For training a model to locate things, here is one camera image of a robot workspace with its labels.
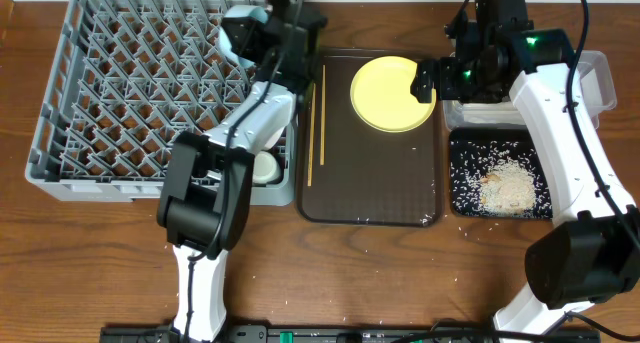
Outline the white round bowl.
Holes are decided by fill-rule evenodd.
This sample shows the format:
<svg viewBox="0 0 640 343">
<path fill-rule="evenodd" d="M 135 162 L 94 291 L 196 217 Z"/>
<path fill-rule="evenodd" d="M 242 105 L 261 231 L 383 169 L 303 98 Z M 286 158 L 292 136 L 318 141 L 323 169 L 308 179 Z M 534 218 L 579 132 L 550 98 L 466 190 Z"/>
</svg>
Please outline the white round bowl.
<svg viewBox="0 0 640 343">
<path fill-rule="evenodd" d="M 271 184 L 281 179 L 282 171 L 276 158 L 266 151 L 260 151 L 254 159 L 252 181 L 254 184 Z"/>
</svg>

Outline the light blue round bowl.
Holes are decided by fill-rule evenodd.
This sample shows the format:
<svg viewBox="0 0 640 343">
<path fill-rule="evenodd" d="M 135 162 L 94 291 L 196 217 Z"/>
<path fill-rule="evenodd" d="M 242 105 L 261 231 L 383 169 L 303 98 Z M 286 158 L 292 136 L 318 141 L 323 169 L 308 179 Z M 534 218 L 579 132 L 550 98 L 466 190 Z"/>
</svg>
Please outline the light blue round bowl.
<svg viewBox="0 0 640 343">
<path fill-rule="evenodd" d="M 242 68 L 250 68 L 255 65 L 256 61 L 252 58 L 243 58 L 232 51 L 232 41 L 230 36 L 231 29 L 225 28 L 223 26 L 223 23 L 225 21 L 229 21 L 230 19 L 235 18 L 248 18 L 251 23 L 253 23 L 254 21 L 259 23 L 266 23 L 268 14 L 266 10 L 260 6 L 235 5 L 225 13 L 220 24 L 218 41 L 222 54 L 227 59 L 229 59 L 233 63 L 238 64 Z"/>
</svg>

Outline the white napkin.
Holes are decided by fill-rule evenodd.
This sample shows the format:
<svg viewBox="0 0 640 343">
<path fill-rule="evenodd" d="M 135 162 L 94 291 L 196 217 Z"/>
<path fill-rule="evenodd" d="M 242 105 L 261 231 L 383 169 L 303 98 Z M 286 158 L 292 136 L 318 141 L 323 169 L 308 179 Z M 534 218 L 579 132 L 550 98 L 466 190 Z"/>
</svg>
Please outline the white napkin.
<svg viewBox="0 0 640 343">
<path fill-rule="evenodd" d="M 524 125 L 521 114 L 511 102 L 464 104 L 462 117 L 473 124 Z"/>
</svg>

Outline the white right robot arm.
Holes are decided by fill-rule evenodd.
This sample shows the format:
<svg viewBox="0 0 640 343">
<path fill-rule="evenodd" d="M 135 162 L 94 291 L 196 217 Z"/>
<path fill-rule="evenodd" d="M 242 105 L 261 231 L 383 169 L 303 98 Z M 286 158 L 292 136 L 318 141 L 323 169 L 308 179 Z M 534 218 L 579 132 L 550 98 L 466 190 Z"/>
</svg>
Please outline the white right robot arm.
<svg viewBox="0 0 640 343">
<path fill-rule="evenodd" d="M 561 29 L 538 30 L 525 0 L 467 0 L 444 28 L 451 57 L 428 59 L 411 85 L 422 104 L 508 100 L 536 149 L 553 230 L 525 255 L 526 285 L 495 313 L 482 338 L 552 342 L 587 309 L 639 280 L 639 210 L 615 174 L 585 106 L 577 74 L 583 48 Z"/>
</svg>

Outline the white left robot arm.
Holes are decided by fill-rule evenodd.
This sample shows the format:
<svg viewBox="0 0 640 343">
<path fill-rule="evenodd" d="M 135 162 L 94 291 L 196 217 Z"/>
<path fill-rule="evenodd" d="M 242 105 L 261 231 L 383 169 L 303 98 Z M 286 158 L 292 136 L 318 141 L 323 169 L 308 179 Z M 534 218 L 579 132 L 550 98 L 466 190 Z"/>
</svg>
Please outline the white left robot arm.
<svg viewBox="0 0 640 343">
<path fill-rule="evenodd" d="M 255 160 L 308 101 L 326 24 L 302 2 L 236 5 L 222 19 L 223 55 L 256 72 L 245 100 L 220 123 L 173 144 L 157 210 L 178 263 L 172 342 L 213 342 L 222 331 L 226 263 L 247 222 Z"/>
</svg>

